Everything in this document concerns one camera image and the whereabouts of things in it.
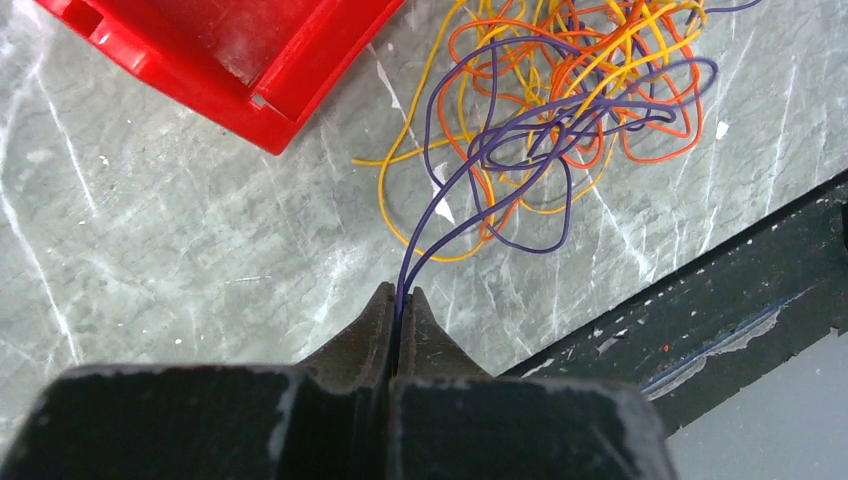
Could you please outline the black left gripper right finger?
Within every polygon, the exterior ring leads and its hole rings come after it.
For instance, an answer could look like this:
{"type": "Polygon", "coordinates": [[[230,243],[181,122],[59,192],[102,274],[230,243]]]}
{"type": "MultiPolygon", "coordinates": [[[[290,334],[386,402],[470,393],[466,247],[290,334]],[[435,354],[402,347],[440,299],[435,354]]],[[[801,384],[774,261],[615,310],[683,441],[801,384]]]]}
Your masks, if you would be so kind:
{"type": "Polygon", "coordinates": [[[421,289],[406,299],[389,390],[391,479],[674,479],[656,409],[633,385],[462,375],[421,289]]]}

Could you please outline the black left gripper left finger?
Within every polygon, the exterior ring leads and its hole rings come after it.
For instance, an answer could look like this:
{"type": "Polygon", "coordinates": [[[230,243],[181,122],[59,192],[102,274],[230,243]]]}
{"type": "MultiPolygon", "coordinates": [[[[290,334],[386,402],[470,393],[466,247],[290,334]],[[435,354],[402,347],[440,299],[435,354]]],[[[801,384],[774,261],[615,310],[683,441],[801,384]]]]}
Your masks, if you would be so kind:
{"type": "Polygon", "coordinates": [[[380,479],[395,289],[304,360],[93,364],[37,397],[5,479],[380,479]]]}

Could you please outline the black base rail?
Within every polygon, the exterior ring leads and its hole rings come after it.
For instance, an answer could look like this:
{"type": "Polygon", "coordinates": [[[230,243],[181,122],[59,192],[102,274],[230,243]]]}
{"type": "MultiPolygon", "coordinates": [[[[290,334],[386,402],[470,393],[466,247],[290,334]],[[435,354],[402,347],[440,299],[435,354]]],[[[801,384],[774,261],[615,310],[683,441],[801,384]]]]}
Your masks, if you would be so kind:
{"type": "Polygon", "coordinates": [[[636,385],[676,431],[847,330],[847,177],[838,174],[514,366],[636,385]]]}

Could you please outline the red plastic bin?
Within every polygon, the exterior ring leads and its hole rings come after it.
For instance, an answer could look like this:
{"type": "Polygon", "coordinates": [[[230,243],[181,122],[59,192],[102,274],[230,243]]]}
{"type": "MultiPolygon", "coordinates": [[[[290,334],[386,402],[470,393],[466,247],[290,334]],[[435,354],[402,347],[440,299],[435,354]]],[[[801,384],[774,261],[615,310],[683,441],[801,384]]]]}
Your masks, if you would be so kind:
{"type": "Polygon", "coordinates": [[[44,0],[41,5],[138,80],[278,155],[402,3],[44,0]]]}

